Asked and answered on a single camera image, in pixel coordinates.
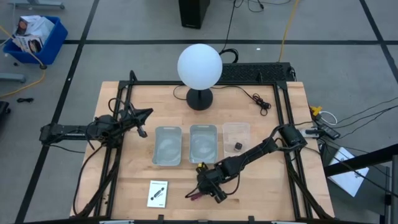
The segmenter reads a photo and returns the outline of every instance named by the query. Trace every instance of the wooden table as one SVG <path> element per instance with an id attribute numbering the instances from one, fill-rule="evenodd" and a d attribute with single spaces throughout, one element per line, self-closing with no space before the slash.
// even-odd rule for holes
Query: wooden table
<path id="1" fill-rule="evenodd" d="M 116 96 L 117 82 L 104 82 L 98 98 L 95 116 L 111 114 L 108 100 Z M 296 123 L 310 121 L 307 97 L 303 83 L 288 83 L 290 103 Z M 173 97 L 175 86 L 134 86 L 132 103 L 138 109 L 153 108 L 154 112 L 144 126 L 147 138 L 140 138 L 136 129 L 125 134 L 121 165 L 113 205 L 113 219 L 157 219 L 163 214 L 166 220 L 247 220 L 253 215 L 256 220 L 294 220 L 289 182 L 282 152 L 268 154 L 246 166 L 241 173 L 239 190 L 221 204 L 210 196 L 192 202 L 184 196 L 197 181 L 196 165 L 188 160 L 189 128 L 193 124 L 214 124 L 218 128 L 218 160 L 223 159 L 223 130 L 227 122 L 247 122 L 251 125 L 251 147 L 259 144 L 279 125 L 271 86 L 243 86 L 249 93 L 258 93 L 272 108 L 268 115 L 260 115 L 260 108 L 238 88 L 212 90 L 212 106 L 205 111 L 191 110 L 186 101 Z M 187 87 L 177 89 L 176 94 L 184 98 Z M 287 121 L 283 93 L 280 91 L 284 120 Z M 155 146 L 155 128 L 158 126 L 180 126 L 182 137 L 182 161 L 177 167 L 161 167 L 152 164 Z M 315 140 L 308 139 L 308 147 L 317 149 Z M 93 151 L 88 147 L 85 158 Z M 87 164 L 82 178 L 77 210 L 80 211 L 98 188 L 105 150 L 102 149 Z M 320 156 L 308 149 L 301 152 L 309 191 L 330 215 L 333 214 L 326 178 Z M 150 180 L 169 182 L 166 208 L 147 208 Z M 236 180 L 222 185 L 231 192 Z M 305 216 L 302 196 L 297 189 L 301 216 Z"/>

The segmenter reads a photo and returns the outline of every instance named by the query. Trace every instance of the blue plastic crate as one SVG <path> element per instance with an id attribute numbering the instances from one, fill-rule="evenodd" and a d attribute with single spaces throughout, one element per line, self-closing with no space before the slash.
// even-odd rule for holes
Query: blue plastic crate
<path id="1" fill-rule="evenodd" d="M 52 16 L 46 16 L 46 18 L 54 23 L 54 28 L 51 30 L 49 37 L 45 41 L 42 50 L 34 55 L 40 59 L 43 64 L 51 65 L 60 51 L 63 41 L 67 38 L 68 31 L 62 25 L 60 18 Z M 14 58 L 22 63 L 39 63 L 29 53 L 23 52 L 11 40 L 6 43 L 3 51 L 4 53 L 11 54 Z"/>

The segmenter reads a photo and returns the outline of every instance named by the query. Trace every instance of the white paper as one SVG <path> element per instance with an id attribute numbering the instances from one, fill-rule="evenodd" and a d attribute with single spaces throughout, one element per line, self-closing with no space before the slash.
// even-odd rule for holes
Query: white paper
<path id="1" fill-rule="evenodd" d="M 167 197 L 167 181 L 151 180 L 148 193 L 148 207 L 165 208 Z"/>
<path id="2" fill-rule="evenodd" d="M 344 162 L 348 159 L 352 159 L 354 155 L 349 153 L 345 148 L 341 147 L 339 148 L 338 152 L 336 152 L 335 157 L 339 161 Z M 336 158 L 332 159 L 329 165 L 336 164 L 338 162 Z M 366 177 L 369 168 L 365 167 L 356 171 Z M 329 177 L 329 179 L 353 197 L 355 197 L 356 193 L 358 192 L 363 182 L 363 178 L 353 171 L 345 172 L 343 174 L 333 175 Z"/>

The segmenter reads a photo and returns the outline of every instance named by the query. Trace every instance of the floor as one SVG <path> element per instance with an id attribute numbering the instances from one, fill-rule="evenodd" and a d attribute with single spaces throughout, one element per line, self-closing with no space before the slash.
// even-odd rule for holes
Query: floor
<path id="1" fill-rule="evenodd" d="M 6 2 L 0 0 L 0 25 L 11 31 L 12 5 Z M 212 0 L 200 30 L 180 25 L 177 0 L 64 0 L 63 11 L 17 8 L 15 18 L 26 14 L 57 16 L 69 34 L 41 84 L 2 99 L 10 102 L 12 113 L 0 129 L 0 224 L 16 220 L 40 154 L 40 127 L 52 119 L 62 124 L 91 121 L 101 82 L 127 79 L 131 69 L 140 80 L 178 80 L 177 59 L 188 44 L 174 40 L 207 40 L 215 49 L 222 49 L 232 3 Z M 265 4 L 264 12 L 253 13 L 244 2 L 235 9 L 229 34 L 232 44 L 228 47 L 239 51 L 239 62 L 277 61 L 278 40 L 293 5 L 294 1 L 279 6 Z M 394 64 L 394 59 L 398 60 L 397 7 L 395 0 L 299 2 L 282 61 L 290 62 L 298 81 L 304 82 L 310 105 L 321 105 L 341 119 L 398 96 Z M 258 5 L 251 2 L 251 8 L 257 10 Z M 0 40 L 4 39 L 6 36 L 0 33 Z M 27 84 L 41 76 L 37 65 L 18 63 L 16 67 L 11 56 L 1 58 L 0 72 L 26 74 Z M 231 62 L 232 58 L 223 56 L 223 61 Z M 0 82 L 0 95 L 21 86 Z M 62 94 L 64 87 L 69 87 L 67 95 Z M 31 104 L 16 103 L 21 97 L 35 100 Z M 369 113 L 395 104 L 393 101 Z M 395 144 L 396 114 L 390 110 L 338 143 L 368 152 Z M 85 148 L 83 142 L 62 145 Z M 50 149 L 26 222 L 68 217 L 82 160 L 81 154 Z M 378 222 L 378 216 L 369 211 L 333 196 L 332 202 L 340 219 Z"/>

